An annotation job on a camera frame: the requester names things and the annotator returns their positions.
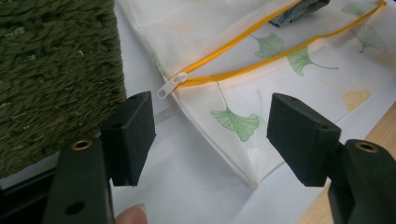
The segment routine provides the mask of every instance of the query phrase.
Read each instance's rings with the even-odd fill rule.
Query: wooden surface
[[[365,140],[386,148],[396,158],[396,103],[366,136]],[[299,220],[299,224],[333,224],[326,186]]]

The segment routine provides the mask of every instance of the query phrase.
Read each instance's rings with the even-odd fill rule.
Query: yellow ginkgo leaf
[[[344,102],[346,103],[347,111],[354,110],[358,105],[363,103],[371,96],[371,93],[367,90],[362,91],[348,91],[344,94]]]

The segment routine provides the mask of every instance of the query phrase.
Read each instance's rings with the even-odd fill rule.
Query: yellow zipper
[[[365,15],[361,16],[360,18],[358,18],[357,20],[353,21],[352,23],[348,24],[347,26],[334,31],[332,33],[326,34],[326,35],[317,35],[314,36],[313,38],[309,39],[308,41],[304,42],[303,44],[293,48],[293,49],[289,49],[283,53],[280,53],[272,58],[263,60],[259,63],[254,63],[251,66],[248,66],[246,68],[240,69],[240,70],[235,70],[232,72],[227,72],[227,73],[222,73],[222,74],[216,74],[216,75],[211,75],[211,76],[204,76],[204,77],[187,77],[188,73],[198,69],[199,67],[203,66],[204,64],[210,62],[211,60],[217,58],[221,53],[225,52],[226,50],[230,49],[231,47],[233,47],[234,45],[236,45],[238,42],[242,41],[245,37],[247,37],[248,35],[250,35],[251,33],[253,33],[254,31],[256,31],[257,29],[259,29],[260,27],[262,27],[265,23],[267,23],[268,21],[270,21],[271,19],[273,19],[275,16],[279,15],[280,13],[290,9],[291,7],[294,7],[295,5],[297,5],[298,3],[300,3],[301,1],[297,1],[294,2],[292,4],[290,4],[287,7],[284,7],[274,13],[272,13],[271,15],[265,17],[264,19],[256,22],[254,25],[252,25],[251,27],[249,27],[244,33],[242,33],[241,35],[239,35],[238,37],[236,37],[235,39],[233,39],[232,41],[230,41],[228,44],[224,45],[223,47],[215,50],[213,53],[209,54],[208,56],[206,56],[205,58],[203,58],[201,61],[194,63],[192,65],[190,65],[189,67],[183,69],[180,73],[174,75],[173,77],[171,77],[168,82],[171,82],[175,77],[180,76],[180,74],[183,74],[183,76],[186,76],[185,78],[182,79],[182,81],[173,84],[172,86],[172,90],[168,89],[170,92],[168,92],[167,94],[171,93],[173,90],[176,90],[178,88],[186,88],[186,87],[191,87],[191,86],[197,86],[197,85],[202,85],[202,84],[206,84],[206,83],[210,83],[210,82],[218,82],[218,81],[222,81],[231,77],[238,77],[241,75],[244,75],[247,72],[253,71],[261,66],[264,66],[268,63],[272,63],[280,58],[286,57],[300,49],[303,49],[305,47],[307,47],[308,45],[312,44],[313,42],[315,42],[318,39],[321,38],[327,38],[333,35],[338,35],[342,32],[344,32],[345,30],[348,30],[350,28],[352,28],[353,26],[355,26],[356,24],[360,23],[361,21],[367,19],[368,17],[370,17],[371,15],[373,15],[376,11],[378,11],[381,7],[384,7],[387,5],[387,3],[384,0],[381,0],[381,3],[378,5],[378,7],[372,9],[370,12],[366,13]]]
[[[260,61],[259,63],[254,63],[253,65],[248,66],[246,68],[243,68],[243,69],[240,69],[240,70],[235,70],[235,71],[228,72],[228,73],[222,73],[222,74],[216,74],[216,75],[210,75],[210,76],[204,76],[204,77],[190,77],[185,82],[180,83],[179,85],[177,85],[175,87],[175,89],[202,85],[202,84],[206,84],[206,83],[209,83],[209,82],[218,82],[218,81],[222,81],[222,80],[225,80],[225,79],[228,79],[228,78],[231,78],[231,77],[238,77],[238,76],[244,75],[247,72],[253,71],[253,70],[255,70],[255,69],[257,69],[257,68],[259,68],[261,66],[264,66],[264,65],[266,65],[268,63],[272,63],[272,62],[274,62],[274,61],[276,61],[278,59],[281,59],[281,58],[286,57],[286,56],[288,56],[288,55],[290,55],[290,54],[292,54],[294,52],[297,52],[300,49],[303,49],[303,48],[307,47],[308,45],[312,44],[313,42],[315,42],[318,39],[327,38],[327,37],[330,37],[330,36],[333,36],[333,35],[338,35],[338,34],[344,32],[345,30],[348,30],[348,29],[352,28],[353,26],[357,25],[361,21],[364,21],[365,19],[367,19],[368,17],[373,15],[376,11],[378,11],[381,7],[384,7],[386,5],[387,5],[387,3],[384,0],[381,0],[381,4],[378,5],[378,7],[372,9],[370,12],[368,12],[365,15],[361,16],[360,18],[358,18],[357,20],[355,20],[352,23],[348,24],[347,26],[345,26],[345,27],[343,27],[343,28],[341,28],[341,29],[339,29],[339,30],[337,30],[335,32],[326,34],[326,35],[314,36],[313,38],[309,39],[308,41],[304,42],[303,44],[301,44],[301,45],[299,45],[299,46],[297,46],[297,47],[295,47],[293,49],[289,49],[289,50],[287,50],[287,51],[285,51],[283,53],[280,53],[280,54],[278,54],[278,55],[276,55],[276,56],[274,56],[272,58]]]

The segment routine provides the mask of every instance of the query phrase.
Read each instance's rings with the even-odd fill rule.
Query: ginkgo leaf print
[[[351,3],[346,4],[341,10],[344,13],[352,13],[358,17],[366,14],[368,11],[374,9],[376,7],[375,3],[371,2],[359,2],[359,3]]]
[[[299,51],[288,55],[288,60],[293,70],[302,77],[304,76],[303,69],[309,64],[314,64],[326,69],[338,69],[338,67],[324,67],[312,62],[308,54],[308,48],[300,49]]]
[[[363,53],[367,48],[377,49],[384,53],[387,51],[387,46],[381,36],[371,26],[359,25],[354,31],[362,46],[359,53]]]
[[[274,33],[264,38],[254,38],[259,42],[260,49],[254,53],[259,58],[273,57],[285,49],[283,40]]]
[[[212,110],[210,114],[215,118],[224,128],[235,132],[242,142],[246,142],[254,130],[259,127],[259,117],[256,114],[251,114],[249,117],[236,115],[230,107],[228,107],[224,94],[219,86],[221,96],[225,102],[225,110]]]
[[[348,91],[344,94],[344,102],[346,104],[346,110],[348,112],[354,110],[358,105],[363,103],[371,96],[371,93],[367,90],[362,91]]]

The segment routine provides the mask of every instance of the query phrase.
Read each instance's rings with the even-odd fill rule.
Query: green ginkgo leaf
[[[387,51],[387,46],[381,36],[371,26],[359,25],[355,28],[355,32],[362,46],[360,53],[367,48],[378,49],[381,52]]]
[[[224,128],[235,132],[242,142],[246,142],[254,130],[259,127],[259,117],[252,114],[249,117],[242,117],[236,115],[227,106],[225,110],[210,111],[210,114],[215,118]]]
[[[371,2],[359,2],[359,3],[351,3],[346,4],[341,10],[344,13],[352,13],[358,17],[366,14],[368,11],[372,10],[376,7],[375,3]]]
[[[259,42],[260,49],[254,53],[259,58],[273,57],[285,49],[283,40],[274,33],[264,38],[254,38]]]
[[[314,64],[318,67],[326,69],[338,69],[338,67],[323,67],[312,62],[312,60],[309,58],[308,48],[300,49],[299,51],[288,55],[288,59],[293,70],[302,77],[304,76],[303,69],[309,64]]]

